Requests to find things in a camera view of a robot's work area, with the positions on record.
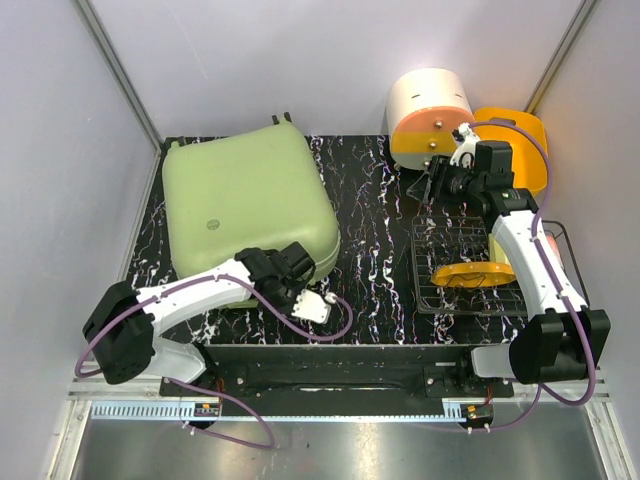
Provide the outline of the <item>green hard-shell suitcase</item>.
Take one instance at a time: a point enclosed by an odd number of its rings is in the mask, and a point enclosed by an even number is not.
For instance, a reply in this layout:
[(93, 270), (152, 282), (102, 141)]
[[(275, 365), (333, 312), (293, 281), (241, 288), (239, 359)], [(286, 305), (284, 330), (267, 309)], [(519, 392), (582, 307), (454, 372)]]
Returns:
[(315, 262), (311, 281), (337, 263), (337, 216), (305, 136), (290, 115), (239, 135), (173, 141), (162, 166), (172, 267), (180, 279), (245, 248), (299, 243)]

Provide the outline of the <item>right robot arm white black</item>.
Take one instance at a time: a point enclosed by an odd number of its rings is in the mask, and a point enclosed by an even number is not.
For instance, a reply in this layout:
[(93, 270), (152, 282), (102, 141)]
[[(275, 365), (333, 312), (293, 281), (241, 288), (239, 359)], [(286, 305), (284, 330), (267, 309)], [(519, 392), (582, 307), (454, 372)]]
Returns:
[(514, 179), (511, 146), (479, 141), (452, 156), (434, 156), (418, 181), (427, 200), (465, 202), (478, 210), (526, 305), (528, 322), (514, 340), (473, 349), (471, 362), (454, 371), (455, 387), (470, 397), (490, 378), (522, 384), (593, 379), (611, 329), (606, 312), (591, 309), (567, 278), (542, 228), (541, 207)]

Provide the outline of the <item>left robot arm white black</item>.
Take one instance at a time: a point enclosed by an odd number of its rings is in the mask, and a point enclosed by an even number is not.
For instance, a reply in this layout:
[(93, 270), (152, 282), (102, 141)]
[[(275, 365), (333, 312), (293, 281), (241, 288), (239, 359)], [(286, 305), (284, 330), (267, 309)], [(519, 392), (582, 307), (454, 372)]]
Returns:
[(206, 311), (257, 299), (286, 319), (318, 324), (330, 307), (307, 284), (316, 266), (297, 242), (282, 250), (246, 248), (218, 266), (172, 283), (134, 289), (111, 285), (82, 332), (111, 385), (142, 373), (176, 377), (196, 396), (215, 386), (216, 372), (191, 344), (164, 338), (171, 328)]

